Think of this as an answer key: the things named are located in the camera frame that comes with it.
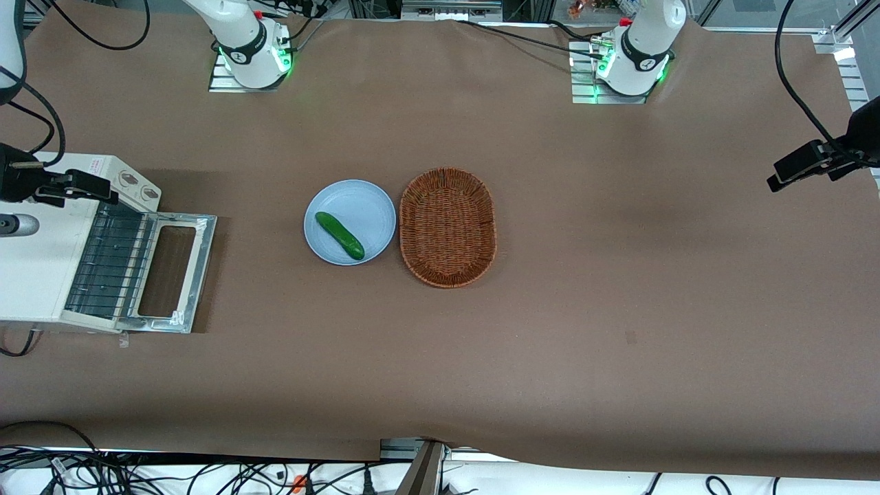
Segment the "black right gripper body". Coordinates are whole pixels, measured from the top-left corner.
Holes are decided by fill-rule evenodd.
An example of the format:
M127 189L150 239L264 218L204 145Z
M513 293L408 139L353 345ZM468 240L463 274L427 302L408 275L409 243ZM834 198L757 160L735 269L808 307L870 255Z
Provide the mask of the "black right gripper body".
M18 163L36 163L24 168ZM19 203L31 197L43 183L43 166L35 156L7 144L1 144L1 200Z

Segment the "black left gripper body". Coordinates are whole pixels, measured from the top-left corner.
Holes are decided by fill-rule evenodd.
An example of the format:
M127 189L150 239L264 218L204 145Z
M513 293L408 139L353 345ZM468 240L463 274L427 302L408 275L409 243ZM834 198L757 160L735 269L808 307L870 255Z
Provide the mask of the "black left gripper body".
M879 97L856 109L846 129L846 150L855 166L878 166Z

